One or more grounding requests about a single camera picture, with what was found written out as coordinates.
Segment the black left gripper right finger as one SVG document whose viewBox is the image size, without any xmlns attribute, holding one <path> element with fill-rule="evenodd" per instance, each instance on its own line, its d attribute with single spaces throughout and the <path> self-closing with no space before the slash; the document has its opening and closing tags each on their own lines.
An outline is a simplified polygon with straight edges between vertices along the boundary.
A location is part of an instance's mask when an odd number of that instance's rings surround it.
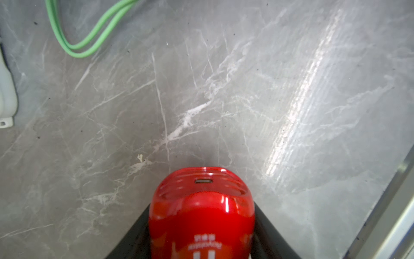
<svg viewBox="0 0 414 259">
<path fill-rule="evenodd" d="M 276 230 L 271 221 L 255 205 L 255 225 L 251 248 L 252 259 L 301 259 Z"/>
</svg>

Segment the red electric shaver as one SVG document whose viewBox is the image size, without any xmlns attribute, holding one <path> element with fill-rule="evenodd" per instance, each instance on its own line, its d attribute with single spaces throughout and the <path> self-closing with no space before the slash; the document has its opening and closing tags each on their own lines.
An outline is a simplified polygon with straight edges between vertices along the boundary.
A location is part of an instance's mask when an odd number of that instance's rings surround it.
<svg viewBox="0 0 414 259">
<path fill-rule="evenodd" d="M 220 167 L 168 175 L 149 207 L 153 259 L 247 259 L 255 205 L 244 181 Z"/>
</svg>

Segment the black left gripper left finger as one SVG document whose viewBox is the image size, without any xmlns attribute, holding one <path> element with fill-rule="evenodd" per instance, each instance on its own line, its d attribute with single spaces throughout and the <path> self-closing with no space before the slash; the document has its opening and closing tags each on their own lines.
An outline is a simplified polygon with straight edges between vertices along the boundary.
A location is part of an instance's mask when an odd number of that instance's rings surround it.
<svg viewBox="0 0 414 259">
<path fill-rule="evenodd" d="M 143 211 L 129 231 L 105 259 L 151 259 L 149 208 Z"/>
</svg>

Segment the white blue power strip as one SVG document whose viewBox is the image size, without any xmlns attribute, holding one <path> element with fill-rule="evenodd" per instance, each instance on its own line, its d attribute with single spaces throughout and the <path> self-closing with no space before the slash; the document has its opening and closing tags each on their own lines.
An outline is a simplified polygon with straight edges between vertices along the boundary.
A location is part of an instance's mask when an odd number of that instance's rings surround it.
<svg viewBox="0 0 414 259">
<path fill-rule="evenodd" d="M 3 51 L 1 50 L 1 129 L 13 127 L 14 116 L 18 110 L 18 98 L 13 77 L 5 62 Z"/>
</svg>

